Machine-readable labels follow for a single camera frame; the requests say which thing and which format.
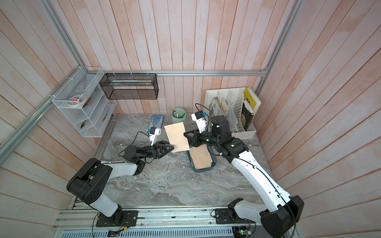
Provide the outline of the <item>brown stationery paper sheet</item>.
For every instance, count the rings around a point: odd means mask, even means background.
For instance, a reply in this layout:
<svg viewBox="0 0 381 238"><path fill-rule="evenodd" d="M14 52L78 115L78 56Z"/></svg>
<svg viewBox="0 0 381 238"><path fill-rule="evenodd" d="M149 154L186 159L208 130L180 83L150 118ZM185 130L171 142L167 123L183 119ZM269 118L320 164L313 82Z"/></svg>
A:
<svg viewBox="0 0 381 238"><path fill-rule="evenodd" d="M176 123L164 126L169 143L174 147L173 153L189 151L188 139L184 136L184 123Z"/></svg>

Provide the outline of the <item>brown paper stack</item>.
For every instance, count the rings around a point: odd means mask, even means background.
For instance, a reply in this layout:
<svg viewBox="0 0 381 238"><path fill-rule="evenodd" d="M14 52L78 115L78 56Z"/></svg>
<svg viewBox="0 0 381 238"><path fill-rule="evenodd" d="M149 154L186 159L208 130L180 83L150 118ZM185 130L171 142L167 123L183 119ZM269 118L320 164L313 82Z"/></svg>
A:
<svg viewBox="0 0 381 238"><path fill-rule="evenodd" d="M212 157L207 149L207 145L192 147L189 151L190 158L196 170L207 169L212 166Z"/></svg>

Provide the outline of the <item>dark teal storage box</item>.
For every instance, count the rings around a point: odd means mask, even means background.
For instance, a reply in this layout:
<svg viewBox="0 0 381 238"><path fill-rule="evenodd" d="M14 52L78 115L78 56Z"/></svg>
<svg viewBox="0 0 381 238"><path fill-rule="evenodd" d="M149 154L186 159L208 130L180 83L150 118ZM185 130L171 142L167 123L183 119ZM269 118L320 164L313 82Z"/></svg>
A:
<svg viewBox="0 0 381 238"><path fill-rule="evenodd" d="M191 147L188 152L190 165L196 173L206 172L217 164L216 157L209 152L209 146Z"/></svg>

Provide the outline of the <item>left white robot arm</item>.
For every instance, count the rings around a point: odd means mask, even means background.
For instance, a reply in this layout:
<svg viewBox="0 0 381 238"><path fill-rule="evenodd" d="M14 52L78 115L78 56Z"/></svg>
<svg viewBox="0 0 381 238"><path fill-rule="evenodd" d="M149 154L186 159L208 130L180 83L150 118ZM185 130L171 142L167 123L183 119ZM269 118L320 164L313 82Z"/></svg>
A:
<svg viewBox="0 0 381 238"><path fill-rule="evenodd" d="M167 141L154 145L136 147L130 145L124 150L124 161L102 162L89 159L69 180L66 189L107 218L119 218L121 206L104 193L109 179L140 174L147 162L145 159L160 159L174 150Z"/></svg>

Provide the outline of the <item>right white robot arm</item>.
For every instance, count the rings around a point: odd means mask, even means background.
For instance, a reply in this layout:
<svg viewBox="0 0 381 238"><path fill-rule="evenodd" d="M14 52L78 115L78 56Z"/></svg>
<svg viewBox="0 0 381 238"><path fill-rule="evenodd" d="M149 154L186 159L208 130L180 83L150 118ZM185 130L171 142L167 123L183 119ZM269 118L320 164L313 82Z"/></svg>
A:
<svg viewBox="0 0 381 238"><path fill-rule="evenodd" d="M197 129L187 131L184 137L192 147L206 145L215 148L219 156L227 159L254 187L262 198L265 208L242 198L232 201L226 209L215 209L218 224L255 222L262 225L273 238L283 238L289 230L296 230L304 202L299 196L291 196L257 162L248 146L233 137L229 122L224 116L205 119L206 114L198 111L191 115Z"/></svg>

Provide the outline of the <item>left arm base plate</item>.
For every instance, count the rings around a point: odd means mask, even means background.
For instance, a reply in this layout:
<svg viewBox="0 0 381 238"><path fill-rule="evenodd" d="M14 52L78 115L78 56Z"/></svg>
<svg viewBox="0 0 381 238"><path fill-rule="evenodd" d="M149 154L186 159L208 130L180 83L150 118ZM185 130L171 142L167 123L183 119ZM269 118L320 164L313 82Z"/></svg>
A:
<svg viewBox="0 0 381 238"><path fill-rule="evenodd" d="M117 210L114 215L107 217L100 213L96 227L134 227L137 224L137 210Z"/></svg>

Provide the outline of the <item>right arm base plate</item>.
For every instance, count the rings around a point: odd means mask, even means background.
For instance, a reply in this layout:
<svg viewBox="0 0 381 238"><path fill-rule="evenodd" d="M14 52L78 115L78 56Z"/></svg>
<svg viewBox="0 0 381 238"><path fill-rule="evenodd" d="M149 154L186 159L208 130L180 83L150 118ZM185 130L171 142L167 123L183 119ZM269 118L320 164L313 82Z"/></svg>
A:
<svg viewBox="0 0 381 238"><path fill-rule="evenodd" d="M249 224L252 223L251 220L239 218L237 214L235 214L233 209L229 208L218 208L214 209L211 212L211 216L215 218L216 223L220 225L224 224Z"/></svg>

